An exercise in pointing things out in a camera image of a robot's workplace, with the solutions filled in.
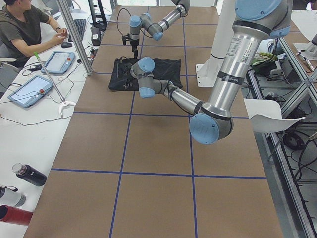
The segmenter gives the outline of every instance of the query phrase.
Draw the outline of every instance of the robotic arm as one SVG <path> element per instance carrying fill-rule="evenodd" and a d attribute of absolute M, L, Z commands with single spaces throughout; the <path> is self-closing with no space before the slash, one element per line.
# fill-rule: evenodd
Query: robotic arm
<path fill-rule="evenodd" d="M 122 36 L 123 44 L 129 41 L 132 46 L 134 58 L 138 56 L 138 45 L 140 43 L 140 30 L 144 28 L 156 41 L 163 37 L 163 32 L 166 31 L 175 21 L 188 14 L 190 8 L 190 0 L 171 0 L 176 9 L 173 10 L 159 23 L 152 23 L 152 18 L 148 13 L 140 16 L 130 17 L 130 33 Z"/>
<path fill-rule="evenodd" d="M 142 58 L 131 68 L 131 75 L 139 82 L 140 96 L 163 94 L 193 114 L 190 132 L 202 144 L 213 144 L 225 138 L 233 129 L 230 108 L 251 60 L 261 40 L 289 33 L 292 4 L 293 0 L 236 0 L 234 36 L 207 102 L 179 89 L 168 79 L 153 80 L 151 72 L 155 65 L 149 57 Z"/>

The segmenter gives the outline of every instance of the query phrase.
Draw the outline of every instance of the man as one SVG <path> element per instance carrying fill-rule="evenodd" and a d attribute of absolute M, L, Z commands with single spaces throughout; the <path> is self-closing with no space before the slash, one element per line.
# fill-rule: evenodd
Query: man
<path fill-rule="evenodd" d="M 61 44 L 67 30 L 58 22 L 31 5 L 32 0 L 3 0 L 6 5 L 0 11 L 0 37 L 16 62 L 12 65 L 23 67 L 34 51 L 43 52 Z M 49 24 L 57 34 L 41 43 L 40 22 Z"/>
<path fill-rule="evenodd" d="M 316 0 L 293 0 L 293 10 L 306 10 L 307 4 L 311 4 L 312 10 L 317 10 Z"/>

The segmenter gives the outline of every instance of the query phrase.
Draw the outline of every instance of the tablet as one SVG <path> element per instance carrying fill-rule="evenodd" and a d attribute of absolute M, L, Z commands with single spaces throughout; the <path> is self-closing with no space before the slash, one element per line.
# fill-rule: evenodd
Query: tablet
<path fill-rule="evenodd" d="M 23 108 L 28 108 L 41 99 L 52 87 L 53 84 L 49 79 L 35 75 L 16 91 L 11 93 L 8 99 Z"/>
<path fill-rule="evenodd" d="M 74 52 L 54 51 L 46 61 L 45 68 L 51 74 L 65 74 L 74 60 Z"/>

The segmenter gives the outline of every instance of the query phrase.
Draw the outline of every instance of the black water bottle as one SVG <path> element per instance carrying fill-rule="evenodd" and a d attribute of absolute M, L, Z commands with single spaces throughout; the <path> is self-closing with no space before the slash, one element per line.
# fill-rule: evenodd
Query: black water bottle
<path fill-rule="evenodd" d="M 13 165 L 12 171 L 16 173 L 18 178 L 28 181 L 35 186 L 43 186 L 47 179 L 44 174 L 37 171 L 35 168 L 21 163 Z"/>

